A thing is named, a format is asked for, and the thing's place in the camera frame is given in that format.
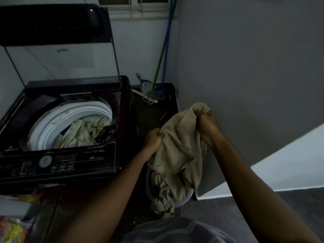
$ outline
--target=window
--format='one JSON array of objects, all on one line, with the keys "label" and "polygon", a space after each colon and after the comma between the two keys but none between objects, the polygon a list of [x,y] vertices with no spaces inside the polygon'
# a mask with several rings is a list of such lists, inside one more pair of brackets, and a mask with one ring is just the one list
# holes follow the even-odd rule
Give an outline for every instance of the window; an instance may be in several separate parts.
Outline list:
[{"label": "window", "polygon": [[170,0],[99,0],[99,3],[109,9],[111,19],[167,18],[170,9]]}]

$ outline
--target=beige towel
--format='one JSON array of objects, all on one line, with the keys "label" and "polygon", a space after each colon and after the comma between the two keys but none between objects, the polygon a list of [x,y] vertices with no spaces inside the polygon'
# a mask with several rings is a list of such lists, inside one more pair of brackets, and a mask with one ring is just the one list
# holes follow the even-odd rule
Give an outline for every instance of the beige towel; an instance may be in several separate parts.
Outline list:
[{"label": "beige towel", "polygon": [[204,103],[195,103],[166,122],[162,145],[148,162],[152,172],[153,200],[151,209],[161,218],[172,217],[174,204],[185,200],[198,187],[207,145],[200,139],[196,127],[196,107],[207,113]]}]

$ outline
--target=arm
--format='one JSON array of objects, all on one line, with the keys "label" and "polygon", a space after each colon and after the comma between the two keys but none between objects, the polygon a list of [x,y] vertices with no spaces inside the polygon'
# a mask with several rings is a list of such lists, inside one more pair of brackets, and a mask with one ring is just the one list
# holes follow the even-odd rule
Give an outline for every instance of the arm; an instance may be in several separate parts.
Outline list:
[{"label": "arm", "polygon": [[212,148],[233,198],[259,242],[309,242],[321,240],[306,223],[248,166],[221,133],[210,111],[198,117],[198,131]]},{"label": "arm", "polygon": [[60,243],[108,242],[114,233],[146,161],[159,149],[163,135],[152,130],[143,148],[76,218]]}]

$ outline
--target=washing machine control panel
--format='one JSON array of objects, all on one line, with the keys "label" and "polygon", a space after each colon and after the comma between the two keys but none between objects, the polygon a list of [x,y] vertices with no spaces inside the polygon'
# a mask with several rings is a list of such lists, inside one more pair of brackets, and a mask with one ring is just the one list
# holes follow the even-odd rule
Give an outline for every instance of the washing machine control panel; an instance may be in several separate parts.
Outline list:
[{"label": "washing machine control panel", "polygon": [[30,155],[0,156],[0,183],[21,180],[87,174],[110,168],[114,172],[116,143],[82,151],[33,152]]}]

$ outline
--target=top-load washing machine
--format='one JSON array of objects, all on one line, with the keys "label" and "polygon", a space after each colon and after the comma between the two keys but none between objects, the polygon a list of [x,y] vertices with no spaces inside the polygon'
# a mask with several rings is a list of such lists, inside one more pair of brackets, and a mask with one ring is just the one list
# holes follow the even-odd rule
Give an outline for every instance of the top-load washing machine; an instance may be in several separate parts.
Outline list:
[{"label": "top-load washing machine", "polygon": [[0,185],[113,176],[127,148],[131,89],[108,12],[4,6],[0,18]]}]

